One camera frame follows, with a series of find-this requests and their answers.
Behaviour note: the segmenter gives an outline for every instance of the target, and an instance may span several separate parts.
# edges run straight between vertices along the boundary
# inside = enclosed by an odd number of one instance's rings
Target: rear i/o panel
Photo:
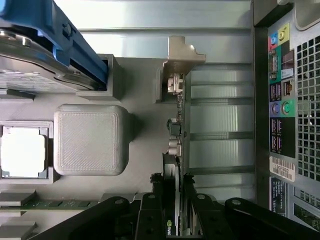
[[[320,23],[283,18],[268,29],[270,210],[320,231]]]
[[[295,67],[290,24],[272,33],[268,41],[270,152],[295,158]]]

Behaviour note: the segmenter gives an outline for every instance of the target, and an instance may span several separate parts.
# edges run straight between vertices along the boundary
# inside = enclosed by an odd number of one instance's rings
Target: barcode sticker
[[[294,182],[296,179],[296,168],[292,162],[271,156],[269,169],[271,173],[283,177],[291,182]]]

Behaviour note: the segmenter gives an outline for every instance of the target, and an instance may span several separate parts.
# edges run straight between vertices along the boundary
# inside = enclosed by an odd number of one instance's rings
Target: black sticker
[[[287,216],[287,184],[273,176],[270,177],[270,211]]]

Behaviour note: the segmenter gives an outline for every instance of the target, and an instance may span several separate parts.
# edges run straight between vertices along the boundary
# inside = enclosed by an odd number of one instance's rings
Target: metal bracket
[[[157,72],[154,81],[154,103],[170,102],[167,92],[174,95],[183,91],[184,76],[195,66],[206,61],[205,54],[198,54],[193,45],[186,44],[184,36],[170,36],[168,38],[168,57]]]
[[[163,78],[173,74],[187,75],[196,65],[206,61],[205,54],[198,54],[193,45],[186,44],[184,36],[170,36],[168,40],[168,59],[163,63]]]

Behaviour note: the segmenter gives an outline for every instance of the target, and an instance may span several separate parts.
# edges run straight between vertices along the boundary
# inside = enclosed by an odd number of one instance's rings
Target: ps/2 port
[[[289,103],[287,101],[282,103],[281,110],[282,110],[282,113],[285,114],[285,115],[287,115],[290,112],[290,105],[289,105]]]

